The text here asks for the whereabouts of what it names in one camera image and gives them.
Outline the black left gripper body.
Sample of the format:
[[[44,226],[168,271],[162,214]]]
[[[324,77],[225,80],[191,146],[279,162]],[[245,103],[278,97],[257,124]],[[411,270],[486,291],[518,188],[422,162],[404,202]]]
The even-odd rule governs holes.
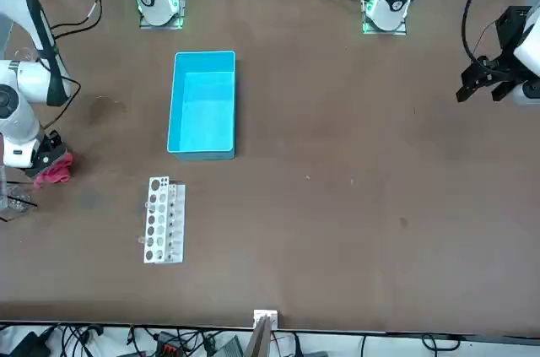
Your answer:
[[[511,57],[521,39],[531,6],[509,6],[495,21],[501,53],[499,59]]]

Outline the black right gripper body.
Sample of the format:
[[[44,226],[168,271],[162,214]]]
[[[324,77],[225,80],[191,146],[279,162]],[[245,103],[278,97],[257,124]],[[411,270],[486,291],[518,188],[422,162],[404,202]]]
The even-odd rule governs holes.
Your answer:
[[[32,154],[31,167],[24,170],[29,178],[36,178],[49,171],[68,152],[66,144],[62,141],[57,130],[44,135],[37,151]]]

